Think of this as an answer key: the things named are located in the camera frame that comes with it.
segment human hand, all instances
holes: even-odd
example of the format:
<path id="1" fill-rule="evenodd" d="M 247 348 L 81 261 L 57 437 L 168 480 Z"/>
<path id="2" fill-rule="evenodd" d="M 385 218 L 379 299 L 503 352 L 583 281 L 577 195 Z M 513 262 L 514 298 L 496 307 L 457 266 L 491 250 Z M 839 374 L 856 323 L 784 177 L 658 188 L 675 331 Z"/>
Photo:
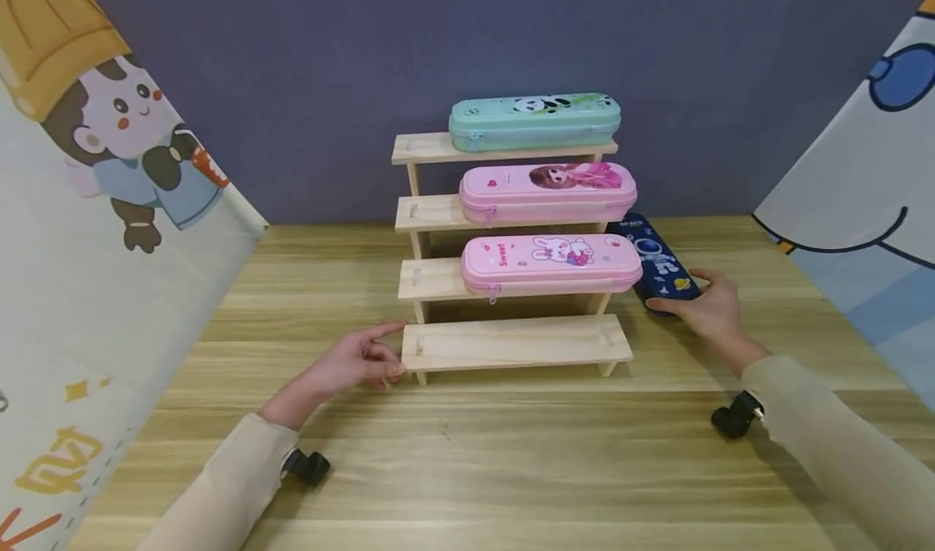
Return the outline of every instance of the human hand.
<path id="1" fill-rule="evenodd" d="M 651 298 L 646 300 L 646 306 L 674 313 L 695 330 L 695 334 L 708 340 L 742 334 L 737 284 L 724 273 L 711 269 L 689 269 L 689 273 L 709 281 L 701 287 L 701 297 L 691 300 Z"/>
<path id="2" fill-rule="evenodd" d="M 406 327 L 406 321 L 375 325 L 348 332 L 296 378 L 282 387 L 260 409 L 259 416 L 273 424 L 300 430 L 316 408 L 337 393 L 369 381 L 385 390 L 406 371 L 399 355 L 379 338 Z"/>
<path id="3" fill-rule="evenodd" d="M 740 378 L 746 367 L 769 356 L 769 350 L 751 338 L 740 325 L 740 301 L 737 284 L 724 273 L 711 269 L 690 269 L 689 273 L 707 279 L 701 297 L 689 301 L 651 298 L 646 305 L 653 310 L 681 317 L 695 334 L 711 342 L 724 358 L 727 367 Z"/>
<path id="4" fill-rule="evenodd" d="M 348 332 L 325 350 L 325 354 L 319 356 L 302 375 L 309 377 L 308 383 L 328 398 L 364 381 L 376 390 L 385 390 L 383 379 L 395 383 L 406 369 L 399 361 L 399 355 L 378 341 L 404 328 L 406 321 L 401 320 Z"/>

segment shelf board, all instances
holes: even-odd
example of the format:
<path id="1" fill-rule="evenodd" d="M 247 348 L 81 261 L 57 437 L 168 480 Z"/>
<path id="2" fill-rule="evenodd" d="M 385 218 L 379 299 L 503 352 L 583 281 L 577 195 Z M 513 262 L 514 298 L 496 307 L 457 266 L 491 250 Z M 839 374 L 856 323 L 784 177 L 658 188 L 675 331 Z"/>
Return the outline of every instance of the shelf board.
<path id="1" fill-rule="evenodd" d="M 461 257 L 405 260 L 399 270 L 399 296 L 408 301 L 486 299 L 468 291 L 461 278 Z"/>
<path id="2" fill-rule="evenodd" d="M 633 360 L 616 316 L 412 324 L 403 331 L 410 372 L 603 364 Z"/>
<path id="3" fill-rule="evenodd" d="M 393 144 L 393 165 L 447 163 L 451 161 L 497 161 L 498 159 L 532 159 L 537 157 L 572 157 L 610 155 L 617 152 L 612 140 L 603 145 L 513 149 L 467 153 L 455 149 L 447 133 L 410 133 L 396 135 Z"/>
<path id="4" fill-rule="evenodd" d="M 552 225 L 596 224 L 582 220 L 549 219 Z M 542 220 L 498 223 L 494 229 L 509 229 L 512 226 L 542 226 Z M 436 196 L 401 196 L 396 205 L 396 232 L 436 232 L 443 230 L 483 230 L 484 223 L 465 218 L 461 199 L 457 194 Z"/>

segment teal pencil case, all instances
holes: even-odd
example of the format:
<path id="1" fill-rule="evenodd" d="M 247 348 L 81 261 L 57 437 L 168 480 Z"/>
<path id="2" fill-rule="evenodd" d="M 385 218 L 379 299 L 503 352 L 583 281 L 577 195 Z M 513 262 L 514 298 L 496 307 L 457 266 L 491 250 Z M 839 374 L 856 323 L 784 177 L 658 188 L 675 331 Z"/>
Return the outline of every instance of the teal pencil case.
<path id="1" fill-rule="evenodd" d="M 602 145 L 620 128 L 620 105 L 602 93 L 474 98 L 451 107 L 448 132 L 466 152 Z"/>

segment beige sleeve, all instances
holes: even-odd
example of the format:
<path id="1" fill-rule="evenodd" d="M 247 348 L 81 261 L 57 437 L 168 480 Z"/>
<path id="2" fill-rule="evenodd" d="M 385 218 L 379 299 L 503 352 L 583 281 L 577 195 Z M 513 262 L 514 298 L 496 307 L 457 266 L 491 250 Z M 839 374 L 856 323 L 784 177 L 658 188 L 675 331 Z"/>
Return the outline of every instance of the beige sleeve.
<path id="1" fill-rule="evenodd" d="M 235 551 L 279 489 L 298 434 L 247 415 L 195 482 L 166 511 L 140 551 Z"/>
<path id="2" fill-rule="evenodd" d="M 769 438 L 882 549 L 935 549 L 935 473 L 788 356 L 746 368 Z"/>

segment cartoon character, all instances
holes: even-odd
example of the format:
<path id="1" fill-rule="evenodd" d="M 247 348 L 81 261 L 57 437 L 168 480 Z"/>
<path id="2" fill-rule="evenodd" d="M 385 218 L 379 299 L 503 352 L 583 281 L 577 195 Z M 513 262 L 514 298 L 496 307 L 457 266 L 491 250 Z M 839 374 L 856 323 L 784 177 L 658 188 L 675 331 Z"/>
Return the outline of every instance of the cartoon character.
<path id="1" fill-rule="evenodd" d="M 880 110 L 909 109 L 935 85 L 935 46 L 914 43 L 885 55 L 873 65 L 867 80 L 869 96 Z"/>
<path id="2" fill-rule="evenodd" d="M 522 97 L 513 101 L 513 110 L 518 113 L 554 113 L 571 107 L 571 101 L 561 97 Z"/>
<path id="3" fill-rule="evenodd" d="M 876 245 L 935 269 L 934 45 L 935 19 L 911 18 L 756 209 L 783 251 L 839 254 Z"/>
<path id="4" fill-rule="evenodd" d="M 156 209 L 179 230 L 210 211 L 226 177 L 93 0 L 6 0 L 0 10 L 11 22 L 0 27 L 2 82 L 67 154 L 76 192 L 110 198 L 128 250 L 162 242 Z"/>
<path id="5" fill-rule="evenodd" d="M 660 275 L 677 273 L 681 270 L 675 264 L 675 257 L 663 253 L 662 245 L 653 239 L 636 239 L 633 241 L 633 246 L 640 254 L 640 262 L 652 263 Z"/>
<path id="6" fill-rule="evenodd" d="M 546 237 L 536 237 L 533 242 L 542 248 L 533 251 L 534 260 L 568 263 L 578 267 L 594 262 L 594 250 L 580 237 L 571 243 L 567 239 Z"/>
<path id="7" fill-rule="evenodd" d="M 529 171 L 529 179 L 536 186 L 549 190 L 576 186 L 602 189 L 623 187 L 623 176 L 603 161 L 540 166 Z"/>

